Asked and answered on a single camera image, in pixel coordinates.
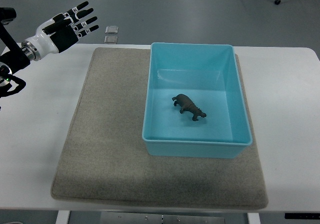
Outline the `black white robot left hand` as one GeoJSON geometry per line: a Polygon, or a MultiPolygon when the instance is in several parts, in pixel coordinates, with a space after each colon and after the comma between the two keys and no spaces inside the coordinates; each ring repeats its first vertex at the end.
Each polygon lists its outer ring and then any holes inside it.
{"type": "Polygon", "coordinates": [[[30,60],[38,61],[48,54],[61,53],[76,44],[79,39],[97,30],[98,18],[88,18],[93,8],[85,9],[85,1],[66,12],[62,12],[41,24],[34,36],[27,38],[21,45],[30,60]]]}

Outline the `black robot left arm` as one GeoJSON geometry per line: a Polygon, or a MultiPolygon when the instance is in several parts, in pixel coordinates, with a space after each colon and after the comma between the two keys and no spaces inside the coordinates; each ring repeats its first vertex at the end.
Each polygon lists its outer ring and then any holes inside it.
{"type": "Polygon", "coordinates": [[[5,25],[8,25],[16,17],[16,11],[11,7],[2,7],[0,10],[0,39],[9,49],[0,56],[0,96],[8,97],[22,91],[26,82],[15,76],[15,73],[30,65],[31,61],[39,60],[38,50],[30,43],[19,47],[8,33],[5,25]]]}

